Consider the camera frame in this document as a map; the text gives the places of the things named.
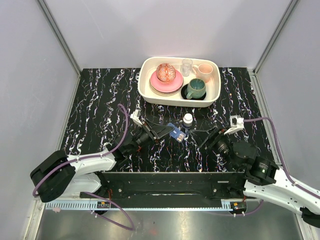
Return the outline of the green ceramic mug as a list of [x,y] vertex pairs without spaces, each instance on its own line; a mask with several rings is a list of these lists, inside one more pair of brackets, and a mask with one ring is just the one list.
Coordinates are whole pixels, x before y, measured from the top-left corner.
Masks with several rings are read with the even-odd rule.
[[200,99],[206,93],[206,83],[199,78],[192,79],[186,89],[186,98],[190,99]]

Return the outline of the cream plate under pink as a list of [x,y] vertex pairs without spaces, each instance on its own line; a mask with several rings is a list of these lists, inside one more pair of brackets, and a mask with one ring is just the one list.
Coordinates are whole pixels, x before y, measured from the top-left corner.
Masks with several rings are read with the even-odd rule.
[[179,88],[178,90],[173,91],[173,92],[160,92],[160,91],[156,90],[151,84],[149,84],[149,87],[155,94],[157,94],[159,96],[163,96],[163,97],[173,96],[173,95],[177,94],[181,90]]

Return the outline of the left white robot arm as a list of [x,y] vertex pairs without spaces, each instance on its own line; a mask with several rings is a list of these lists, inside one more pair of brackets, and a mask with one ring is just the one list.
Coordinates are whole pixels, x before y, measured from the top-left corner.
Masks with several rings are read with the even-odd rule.
[[87,198],[89,193],[97,198],[110,197],[112,190],[103,173],[121,168],[130,155],[173,130],[172,126],[143,120],[132,132],[125,128],[111,148],[102,152],[67,155],[57,150],[30,173],[34,184],[32,195],[44,203],[66,196]]

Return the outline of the pink ceramic mug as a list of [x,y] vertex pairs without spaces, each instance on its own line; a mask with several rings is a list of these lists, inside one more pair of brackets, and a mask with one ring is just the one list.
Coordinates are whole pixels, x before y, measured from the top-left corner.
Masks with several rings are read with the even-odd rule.
[[201,63],[199,65],[194,65],[192,70],[195,73],[195,76],[198,79],[203,80],[205,83],[208,83],[211,80],[213,67],[208,63]]

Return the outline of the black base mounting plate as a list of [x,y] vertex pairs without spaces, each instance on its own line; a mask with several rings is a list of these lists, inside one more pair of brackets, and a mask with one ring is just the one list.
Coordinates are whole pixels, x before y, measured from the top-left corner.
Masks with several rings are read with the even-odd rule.
[[244,197],[245,177],[236,172],[106,172],[93,193],[126,209],[221,207]]

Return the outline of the blue pill organizer box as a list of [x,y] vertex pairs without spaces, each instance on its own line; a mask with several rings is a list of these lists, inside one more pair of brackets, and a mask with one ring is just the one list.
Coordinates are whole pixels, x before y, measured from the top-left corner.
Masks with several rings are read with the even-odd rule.
[[173,130],[169,133],[169,135],[173,139],[175,139],[179,143],[181,143],[185,139],[186,134],[183,131],[181,131],[178,127],[176,127],[174,124],[168,123],[167,126],[173,128]]

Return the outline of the clear drinking glass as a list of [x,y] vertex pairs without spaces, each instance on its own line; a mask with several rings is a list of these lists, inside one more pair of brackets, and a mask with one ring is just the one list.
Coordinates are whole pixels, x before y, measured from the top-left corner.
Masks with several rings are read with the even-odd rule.
[[181,73],[184,77],[188,77],[192,70],[193,61],[190,58],[182,60]]

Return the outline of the white rectangular dish tub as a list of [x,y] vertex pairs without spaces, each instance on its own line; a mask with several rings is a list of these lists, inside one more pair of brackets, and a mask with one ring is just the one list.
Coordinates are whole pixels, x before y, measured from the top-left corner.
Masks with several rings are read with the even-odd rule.
[[145,101],[157,105],[206,108],[220,97],[222,83],[219,68],[214,62],[206,59],[192,59],[193,65],[207,63],[213,67],[212,77],[210,81],[206,83],[206,97],[204,100],[183,99],[181,96],[181,90],[172,96],[160,96],[150,89],[150,78],[152,73],[156,71],[158,65],[168,63],[173,65],[175,69],[179,71],[181,69],[183,59],[183,57],[150,57],[144,61],[140,70],[137,85],[138,92]]

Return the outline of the orange patterned bowl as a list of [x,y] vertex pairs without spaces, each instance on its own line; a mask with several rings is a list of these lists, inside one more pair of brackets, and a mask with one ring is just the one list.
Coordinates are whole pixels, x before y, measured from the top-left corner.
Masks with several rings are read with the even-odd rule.
[[176,69],[169,63],[161,63],[156,68],[156,76],[161,82],[169,84],[176,78]]

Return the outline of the white pill bottle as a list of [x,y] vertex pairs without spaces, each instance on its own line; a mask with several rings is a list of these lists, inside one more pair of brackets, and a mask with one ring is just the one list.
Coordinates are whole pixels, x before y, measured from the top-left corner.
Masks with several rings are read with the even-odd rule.
[[183,116],[183,125],[186,127],[186,128],[189,128],[191,127],[193,124],[193,116],[190,114],[190,113],[186,113],[184,116]]

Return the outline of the black saucer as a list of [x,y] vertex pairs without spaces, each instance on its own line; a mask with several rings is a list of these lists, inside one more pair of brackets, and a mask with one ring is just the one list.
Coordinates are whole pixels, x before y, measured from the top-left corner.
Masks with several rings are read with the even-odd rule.
[[[181,88],[181,91],[180,91],[181,97],[182,97],[184,100],[188,100],[188,98],[187,98],[187,88],[188,88],[188,85],[185,84],[185,85]],[[191,98],[190,100],[203,101],[203,100],[206,98],[206,95],[207,95],[207,93],[205,92],[202,97],[200,97],[200,98]]]

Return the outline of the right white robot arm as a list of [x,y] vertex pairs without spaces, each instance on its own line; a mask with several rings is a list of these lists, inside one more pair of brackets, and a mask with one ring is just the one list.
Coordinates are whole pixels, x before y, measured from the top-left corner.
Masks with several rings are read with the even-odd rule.
[[189,132],[199,149],[212,150],[233,172],[228,184],[216,197],[250,197],[286,208],[316,228],[320,226],[320,192],[294,181],[274,161],[262,157],[245,140],[230,141],[227,130],[213,127]]

